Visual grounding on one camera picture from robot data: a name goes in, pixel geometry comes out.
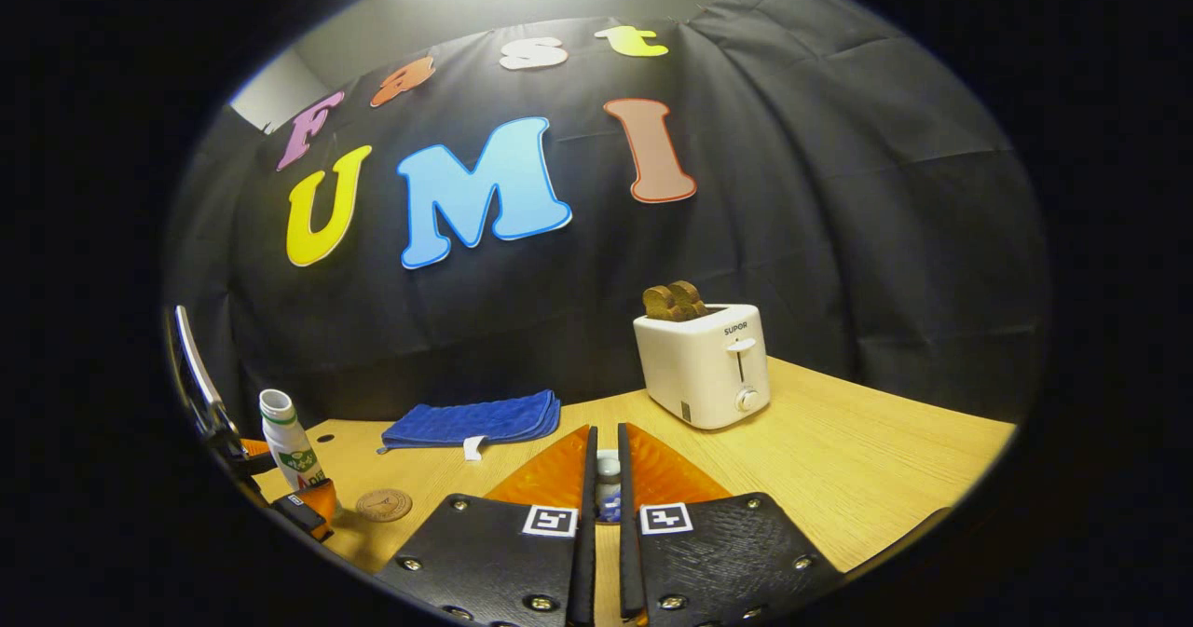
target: white toaster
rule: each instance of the white toaster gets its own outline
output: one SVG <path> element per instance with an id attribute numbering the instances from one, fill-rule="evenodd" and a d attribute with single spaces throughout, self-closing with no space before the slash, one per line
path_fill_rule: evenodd
<path id="1" fill-rule="evenodd" d="M 771 403 L 758 308 L 707 304 L 687 322 L 633 321 L 647 393 L 692 427 L 719 429 Z"/>

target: folded cloth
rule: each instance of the folded cloth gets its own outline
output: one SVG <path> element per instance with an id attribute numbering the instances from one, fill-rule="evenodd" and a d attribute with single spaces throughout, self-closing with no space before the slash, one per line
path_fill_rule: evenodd
<path id="1" fill-rule="evenodd" d="M 419 403 L 381 435 L 387 448 L 459 446 L 469 436 L 487 443 L 540 439 L 560 427 L 560 399 L 552 390 L 500 402 L 437 408 Z"/>

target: blue letter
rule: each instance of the blue letter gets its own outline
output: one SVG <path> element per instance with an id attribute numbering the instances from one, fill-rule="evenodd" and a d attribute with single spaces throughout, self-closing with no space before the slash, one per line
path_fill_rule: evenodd
<path id="1" fill-rule="evenodd" d="M 525 117 L 495 128 L 472 173 L 443 144 L 413 153 L 397 164 L 409 186 L 410 244 L 402 253 L 408 269 L 440 261 L 451 241 L 439 235 L 435 210 L 468 248 L 481 242 L 494 191 L 501 211 L 493 235 L 502 241 L 554 231 L 571 221 L 571 207 L 555 198 L 543 160 L 545 117 Z"/>

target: yellow letter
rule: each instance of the yellow letter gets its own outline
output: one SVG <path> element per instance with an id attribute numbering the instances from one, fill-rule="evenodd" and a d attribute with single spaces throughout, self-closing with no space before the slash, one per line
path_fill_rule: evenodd
<path id="1" fill-rule="evenodd" d="M 357 206 L 357 178 L 360 176 L 360 161 L 369 156 L 372 148 L 369 144 L 340 156 L 332 166 L 335 173 L 335 203 L 332 204 L 332 219 L 319 232 L 311 232 L 310 212 L 315 206 L 315 190 L 323 181 L 323 172 L 313 173 L 307 180 L 299 181 L 290 191 L 290 224 L 286 226 L 286 256 L 296 267 L 309 267 L 320 261 L 340 244 L 352 212 Z"/>
<path id="2" fill-rule="evenodd" d="M 599 32 L 595 32 L 594 36 L 607 37 L 608 44 L 613 46 L 613 50 L 618 54 L 625 54 L 626 57 L 661 57 L 663 54 L 667 54 L 666 46 L 648 45 L 643 42 L 643 37 L 655 36 L 653 30 L 608 27 L 599 30 Z"/>

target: white bottle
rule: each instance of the white bottle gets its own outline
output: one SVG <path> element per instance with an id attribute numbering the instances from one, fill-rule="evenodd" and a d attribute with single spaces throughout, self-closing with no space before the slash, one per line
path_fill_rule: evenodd
<path id="1" fill-rule="evenodd" d="M 273 461 L 297 492 L 326 478 L 315 451 L 307 440 L 307 432 L 298 424 L 298 414 L 290 395 L 282 390 L 261 390 L 261 432 L 270 446 Z"/>

